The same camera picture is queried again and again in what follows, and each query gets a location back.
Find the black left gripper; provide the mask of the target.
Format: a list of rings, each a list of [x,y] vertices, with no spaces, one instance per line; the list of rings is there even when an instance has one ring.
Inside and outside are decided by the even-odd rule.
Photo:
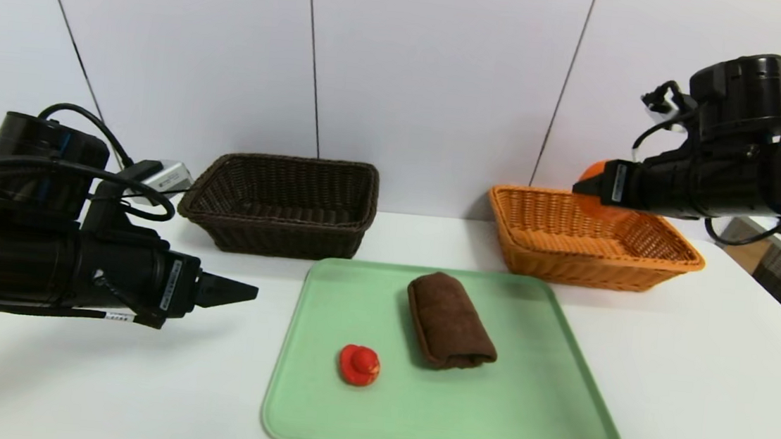
[[[254,301],[258,292],[258,286],[201,271],[198,258],[175,252],[163,240],[123,244],[87,237],[73,270],[70,306],[179,319],[194,306]]]

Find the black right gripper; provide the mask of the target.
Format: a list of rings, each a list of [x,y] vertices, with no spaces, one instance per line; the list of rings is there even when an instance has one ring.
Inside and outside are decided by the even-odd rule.
[[[669,218],[689,218],[687,196],[694,153],[671,151],[640,163],[608,161],[603,172],[586,171],[572,186],[603,204]]]

